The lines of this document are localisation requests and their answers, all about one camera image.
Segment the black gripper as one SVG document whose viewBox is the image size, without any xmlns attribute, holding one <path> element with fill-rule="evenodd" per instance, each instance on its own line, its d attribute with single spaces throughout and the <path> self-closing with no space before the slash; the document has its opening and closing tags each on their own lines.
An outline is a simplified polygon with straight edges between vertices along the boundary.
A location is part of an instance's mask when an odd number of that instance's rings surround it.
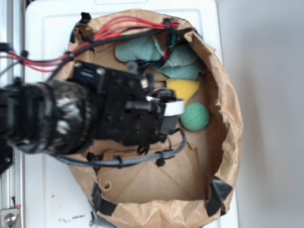
<svg viewBox="0 0 304 228">
<path fill-rule="evenodd" d="M 80 84 L 90 101 L 90 138 L 138 146 L 147 152 L 151 144 L 165 142 L 175 133 L 184 101 L 168 88 L 155 88 L 154 76 L 143 75 L 136 62 L 127 71 L 77 61 L 72 81 Z"/>
</svg>

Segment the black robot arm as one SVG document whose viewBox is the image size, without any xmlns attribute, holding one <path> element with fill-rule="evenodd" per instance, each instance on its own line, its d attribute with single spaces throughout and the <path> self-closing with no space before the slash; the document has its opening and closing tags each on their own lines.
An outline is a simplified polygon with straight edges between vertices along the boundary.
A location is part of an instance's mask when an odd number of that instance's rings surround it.
<svg viewBox="0 0 304 228">
<path fill-rule="evenodd" d="M 0 136 L 26 153 L 81 153 L 94 140 L 144 148 L 173 134 L 183 112 L 184 101 L 135 62 L 119 71 L 78 61 L 68 80 L 2 88 Z"/>
</svg>

